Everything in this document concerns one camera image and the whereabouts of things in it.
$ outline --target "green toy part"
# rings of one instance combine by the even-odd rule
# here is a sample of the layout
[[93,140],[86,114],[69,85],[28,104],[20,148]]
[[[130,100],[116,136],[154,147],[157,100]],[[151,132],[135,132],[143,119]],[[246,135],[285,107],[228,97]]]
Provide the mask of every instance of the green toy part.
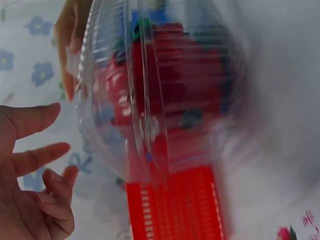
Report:
[[134,29],[133,29],[133,34],[132,34],[132,40],[136,41],[140,38],[140,26],[144,26],[144,28],[151,28],[152,26],[155,26],[149,18],[142,18],[139,19],[138,22],[136,23]]

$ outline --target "white fabric background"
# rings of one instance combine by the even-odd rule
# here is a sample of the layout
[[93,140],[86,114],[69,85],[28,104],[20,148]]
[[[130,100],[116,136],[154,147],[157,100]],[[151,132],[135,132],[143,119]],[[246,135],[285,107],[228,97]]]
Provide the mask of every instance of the white fabric background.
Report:
[[[272,240],[279,227],[292,225],[298,239],[307,240],[314,228],[303,226],[305,211],[311,210],[315,224],[320,223],[320,1],[213,1],[246,53],[251,86],[258,96],[255,110],[263,119],[257,125],[266,130],[254,155],[238,152],[223,166],[232,239]],[[62,105],[51,128],[18,141],[15,150],[69,142],[70,153],[50,165],[57,172],[69,164],[73,153],[82,160],[88,154],[83,151],[74,104],[61,100],[53,32],[32,36],[24,26],[34,16],[54,23],[62,6],[59,0],[0,1],[0,8],[6,9],[5,21],[0,21],[0,49],[14,54],[13,69],[0,71],[0,102],[14,107],[56,101]],[[36,87],[31,77],[34,65],[44,62],[52,64],[54,77]],[[118,234],[119,240],[126,239],[126,197],[115,184],[117,176],[94,159],[87,169],[92,174],[81,172],[74,190],[76,229],[70,239],[116,240]]]

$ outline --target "transparent plastic packaging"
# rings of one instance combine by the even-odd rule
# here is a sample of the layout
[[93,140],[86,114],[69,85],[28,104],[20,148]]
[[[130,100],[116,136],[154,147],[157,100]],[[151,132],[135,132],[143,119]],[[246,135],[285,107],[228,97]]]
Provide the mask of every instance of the transparent plastic packaging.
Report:
[[244,65],[210,1],[94,0],[80,58],[80,129],[127,182],[220,159]]

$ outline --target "finger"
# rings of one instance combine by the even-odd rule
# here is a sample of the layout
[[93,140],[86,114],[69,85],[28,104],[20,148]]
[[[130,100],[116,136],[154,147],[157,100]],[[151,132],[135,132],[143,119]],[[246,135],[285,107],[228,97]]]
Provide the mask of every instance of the finger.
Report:
[[66,92],[66,97],[69,101],[73,99],[75,91],[73,76],[66,70],[66,47],[71,43],[71,36],[75,27],[75,17],[72,2],[73,1],[66,2],[60,17],[54,26],[54,34],[61,66],[62,83]]
[[72,6],[75,16],[75,25],[71,37],[70,50],[73,53],[79,52],[82,47],[91,3],[91,0],[76,1]]
[[32,173],[42,166],[65,155],[70,150],[68,143],[56,143],[39,149],[14,153],[12,161],[17,177]]
[[36,194],[39,198],[38,206],[45,214],[65,221],[73,218],[71,207],[65,199],[43,192]]
[[59,103],[35,107],[0,106],[1,134],[7,128],[10,135],[6,137],[18,140],[41,132],[54,123],[60,109]]
[[[62,177],[70,183],[72,188],[74,187],[78,172],[78,168],[74,165],[67,166],[63,171]],[[44,189],[42,192],[46,194],[51,194],[51,191],[48,188]]]
[[75,219],[69,203],[62,198],[51,196],[42,192],[37,193],[39,208],[54,218],[56,224],[68,234],[75,229]]
[[[73,174],[71,178],[75,179],[78,174],[78,169],[70,173],[70,175],[71,174]],[[69,204],[71,204],[73,191],[72,185],[68,180],[55,173],[51,169],[46,169],[42,178],[45,187],[52,193],[53,196],[58,196],[62,199],[65,199]]]

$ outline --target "fingernail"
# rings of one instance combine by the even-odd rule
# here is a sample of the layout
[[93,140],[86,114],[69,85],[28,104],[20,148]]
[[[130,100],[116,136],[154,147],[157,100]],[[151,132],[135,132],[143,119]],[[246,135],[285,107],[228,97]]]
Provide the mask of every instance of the fingernail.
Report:
[[62,176],[60,176],[59,174],[55,173],[54,171],[52,171],[51,169],[49,169],[49,173],[51,175],[51,179],[56,181],[56,182],[59,182],[59,183],[62,183],[64,178]]
[[51,196],[49,194],[46,194],[46,193],[43,193],[43,192],[37,192],[36,194],[38,195],[39,199],[43,203],[47,203],[47,204],[55,204],[55,203],[57,203],[57,200],[53,196]]

